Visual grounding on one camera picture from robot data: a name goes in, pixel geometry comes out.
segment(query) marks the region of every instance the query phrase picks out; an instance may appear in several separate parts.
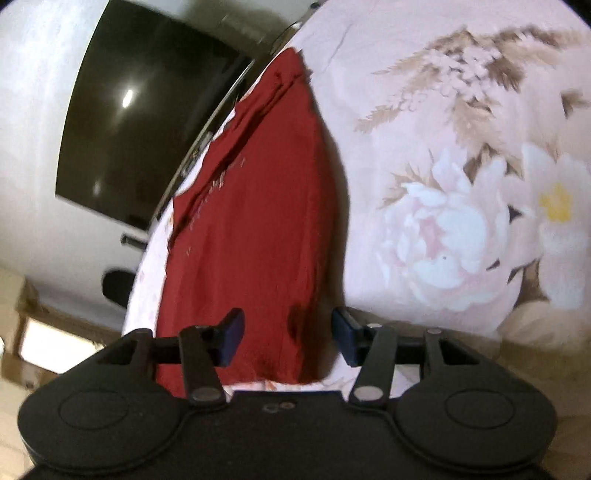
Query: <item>white wall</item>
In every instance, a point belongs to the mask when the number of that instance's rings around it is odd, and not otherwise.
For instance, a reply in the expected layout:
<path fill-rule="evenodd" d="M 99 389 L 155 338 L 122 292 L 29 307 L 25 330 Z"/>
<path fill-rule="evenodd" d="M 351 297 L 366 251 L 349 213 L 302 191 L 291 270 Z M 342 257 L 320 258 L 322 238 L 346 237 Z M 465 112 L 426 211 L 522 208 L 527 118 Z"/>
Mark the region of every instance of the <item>white wall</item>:
<path fill-rule="evenodd" d="M 311 3 L 136 1 L 193 25 L 217 25 L 226 12 L 248 17 L 267 39 Z M 102 297 L 101 276 L 111 266 L 137 267 L 140 252 L 119 240 L 124 232 L 142 233 L 54 194 L 70 95 L 107 3 L 13 0 L 0 12 L 0 262 L 29 277 L 42 301 L 113 327 L 124 313 Z"/>

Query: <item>yellow flower center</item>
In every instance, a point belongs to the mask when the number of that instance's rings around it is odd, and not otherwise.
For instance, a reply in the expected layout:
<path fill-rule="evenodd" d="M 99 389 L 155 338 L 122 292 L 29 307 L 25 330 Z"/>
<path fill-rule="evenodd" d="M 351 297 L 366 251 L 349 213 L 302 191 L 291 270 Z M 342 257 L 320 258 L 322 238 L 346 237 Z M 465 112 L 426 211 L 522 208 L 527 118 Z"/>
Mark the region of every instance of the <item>yellow flower center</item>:
<path fill-rule="evenodd" d="M 540 195 L 540 206 L 550 222 L 568 222 L 572 217 L 573 196 L 561 183 L 555 183 L 549 193 Z"/>

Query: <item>screw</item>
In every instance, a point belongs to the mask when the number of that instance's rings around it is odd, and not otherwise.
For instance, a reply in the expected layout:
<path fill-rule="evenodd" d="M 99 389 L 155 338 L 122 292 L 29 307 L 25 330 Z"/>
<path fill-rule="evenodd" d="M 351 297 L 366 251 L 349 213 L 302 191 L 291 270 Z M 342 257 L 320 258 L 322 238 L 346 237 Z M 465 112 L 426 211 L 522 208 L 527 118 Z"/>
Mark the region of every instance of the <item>screw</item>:
<path fill-rule="evenodd" d="M 384 396 L 384 392 L 381 388 L 374 387 L 373 385 L 366 385 L 364 387 L 355 388 L 353 395 L 355 395 L 359 401 L 376 401 Z"/>
<path fill-rule="evenodd" d="M 262 410 L 267 413 L 277 413 L 279 411 L 279 404 L 278 403 L 268 403 L 263 405 Z"/>
<path fill-rule="evenodd" d="M 200 387 L 196 388 L 191 392 L 191 398 L 198 402 L 215 401 L 220 398 L 222 394 L 217 388 L 213 387 Z"/>

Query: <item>wrinkled fabric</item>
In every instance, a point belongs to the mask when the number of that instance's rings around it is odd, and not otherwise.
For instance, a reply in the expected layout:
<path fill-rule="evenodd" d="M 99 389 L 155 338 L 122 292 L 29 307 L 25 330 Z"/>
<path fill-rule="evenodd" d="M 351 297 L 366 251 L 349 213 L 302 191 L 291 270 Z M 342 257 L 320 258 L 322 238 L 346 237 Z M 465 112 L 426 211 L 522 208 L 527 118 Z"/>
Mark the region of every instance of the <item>wrinkled fabric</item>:
<path fill-rule="evenodd" d="M 173 200 L 157 336 L 217 325 L 233 307 L 245 333 L 223 383 L 319 377 L 317 304 L 336 199 L 320 121 L 294 50 L 267 68 Z M 184 396 L 180 366 L 157 381 Z"/>

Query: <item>leaf print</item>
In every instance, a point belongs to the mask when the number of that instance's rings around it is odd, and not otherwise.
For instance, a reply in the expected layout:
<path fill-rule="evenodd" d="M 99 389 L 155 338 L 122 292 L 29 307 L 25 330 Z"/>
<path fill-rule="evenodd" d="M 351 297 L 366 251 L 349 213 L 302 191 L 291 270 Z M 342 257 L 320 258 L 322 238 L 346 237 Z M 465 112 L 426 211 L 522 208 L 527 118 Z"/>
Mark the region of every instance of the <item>leaf print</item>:
<path fill-rule="evenodd" d="M 407 57 L 406 59 L 398 60 L 394 65 L 388 67 L 387 70 L 378 70 L 377 72 L 374 72 L 374 75 L 400 75 L 403 73 L 412 72 L 423 65 L 424 57 L 425 52 L 420 51 L 410 57 Z"/>
<path fill-rule="evenodd" d="M 458 50 L 476 44 L 474 36 L 468 32 L 466 27 L 456 30 L 447 37 L 440 37 L 427 45 L 427 50 L 438 50 L 443 53 L 454 53 Z"/>
<path fill-rule="evenodd" d="M 523 179 L 523 165 L 521 159 L 510 154 L 505 154 L 505 160 L 507 161 L 507 175 L 514 173 L 519 178 Z"/>
<path fill-rule="evenodd" d="M 378 105 L 367 117 L 358 120 L 355 131 L 370 133 L 374 128 L 394 120 L 399 113 L 400 110 L 392 105 Z"/>
<path fill-rule="evenodd" d="M 498 155 L 498 152 L 488 143 L 485 143 L 478 152 L 478 155 L 470 158 L 466 162 L 464 165 L 464 173 L 466 174 L 466 177 L 468 177 L 468 180 L 470 180 L 470 183 L 474 184 L 474 179 L 476 178 L 476 174 L 478 173 L 478 170 L 480 170 L 480 167 L 486 165 L 496 155 Z"/>
<path fill-rule="evenodd" d="M 393 203 L 396 203 L 407 194 L 407 189 L 403 186 L 406 183 L 419 182 L 432 189 L 442 190 L 441 185 L 439 185 L 437 180 L 435 180 L 433 177 L 433 172 L 431 169 L 429 169 L 429 174 L 427 177 L 421 177 L 413 170 L 410 164 L 407 163 L 405 167 L 405 175 L 393 173 L 392 176 L 394 177 L 394 186 L 389 189 L 390 194 L 384 199 L 383 207 L 387 207 Z"/>
<path fill-rule="evenodd" d="M 437 80 L 437 71 L 425 67 L 416 75 L 414 75 L 403 88 L 404 93 L 416 93 L 431 88 Z"/>
<path fill-rule="evenodd" d="M 560 48 L 577 47 L 591 42 L 591 33 L 583 34 L 578 30 L 553 31 L 552 35 Z"/>
<path fill-rule="evenodd" d="M 544 295 L 544 292 L 542 292 L 542 289 L 540 287 L 540 259 L 534 260 L 532 263 L 522 268 L 523 280 L 521 283 L 521 291 L 519 292 L 519 297 L 517 297 L 517 301 L 515 302 L 514 308 L 517 308 L 519 305 L 529 301 L 547 301 L 548 297 Z"/>
<path fill-rule="evenodd" d="M 534 63 L 536 65 L 555 66 L 558 64 L 558 52 L 550 47 L 526 47 L 515 42 L 506 42 L 500 47 L 503 56 L 513 64 Z"/>
<path fill-rule="evenodd" d="M 519 84 L 525 77 L 523 69 L 511 62 L 506 57 L 495 59 L 490 62 L 486 68 L 488 69 L 491 80 L 505 88 L 505 90 L 514 90 L 519 93 Z"/>
<path fill-rule="evenodd" d="M 583 92 L 580 90 L 564 90 L 560 92 L 562 98 L 562 108 L 564 117 L 568 118 L 574 112 L 575 108 L 588 108 L 589 102 L 583 98 Z"/>
<path fill-rule="evenodd" d="M 471 107 L 464 99 L 457 98 L 451 113 L 451 122 L 457 143 L 467 148 L 468 155 L 476 157 L 488 144 L 499 150 L 500 135 L 491 123 L 492 114 L 481 108 Z"/>
<path fill-rule="evenodd" d="M 534 25 L 530 25 L 529 27 L 525 27 L 521 30 L 521 33 L 524 35 L 531 35 L 536 40 L 549 45 L 550 47 L 559 48 L 560 43 L 558 42 L 558 38 L 555 32 L 553 31 L 544 31 Z"/>

